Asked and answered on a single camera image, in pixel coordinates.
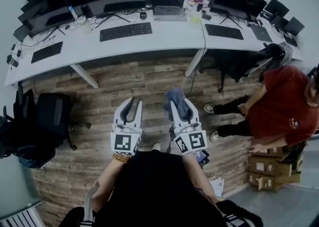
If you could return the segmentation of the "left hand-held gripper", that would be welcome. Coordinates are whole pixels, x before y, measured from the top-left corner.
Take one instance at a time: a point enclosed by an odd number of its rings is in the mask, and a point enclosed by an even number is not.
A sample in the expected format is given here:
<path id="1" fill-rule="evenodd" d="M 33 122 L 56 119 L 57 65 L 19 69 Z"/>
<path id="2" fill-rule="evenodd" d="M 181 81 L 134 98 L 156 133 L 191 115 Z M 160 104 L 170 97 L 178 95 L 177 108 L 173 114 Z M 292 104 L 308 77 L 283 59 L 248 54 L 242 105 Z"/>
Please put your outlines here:
<path id="1" fill-rule="evenodd" d="M 142 140 L 143 130 L 140 128 L 143 110 L 142 100 L 137 103 L 133 119 L 131 121 L 127 120 L 134 99 L 134 97 L 131 97 L 123 101 L 114 113 L 111 149 L 117 155 L 134 156 Z"/>

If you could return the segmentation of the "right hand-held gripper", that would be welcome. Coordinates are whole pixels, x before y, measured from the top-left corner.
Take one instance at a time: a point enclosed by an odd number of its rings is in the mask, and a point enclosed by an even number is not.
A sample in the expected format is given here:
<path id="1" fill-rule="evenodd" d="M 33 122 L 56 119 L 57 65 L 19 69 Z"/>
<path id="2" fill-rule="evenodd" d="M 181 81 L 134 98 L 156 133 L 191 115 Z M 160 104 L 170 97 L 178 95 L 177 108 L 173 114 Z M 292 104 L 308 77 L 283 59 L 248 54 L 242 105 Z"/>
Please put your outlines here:
<path id="1" fill-rule="evenodd" d="M 202 129 L 199 122 L 199 114 L 195 105 L 187 98 L 184 99 L 187 106 L 186 120 L 191 123 L 183 126 L 183 121 L 180 119 L 178 109 L 173 100 L 170 101 L 171 114 L 173 118 L 173 131 L 176 143 L 181 155 L 187 155 L 207 148 L 206 131 Z"/>

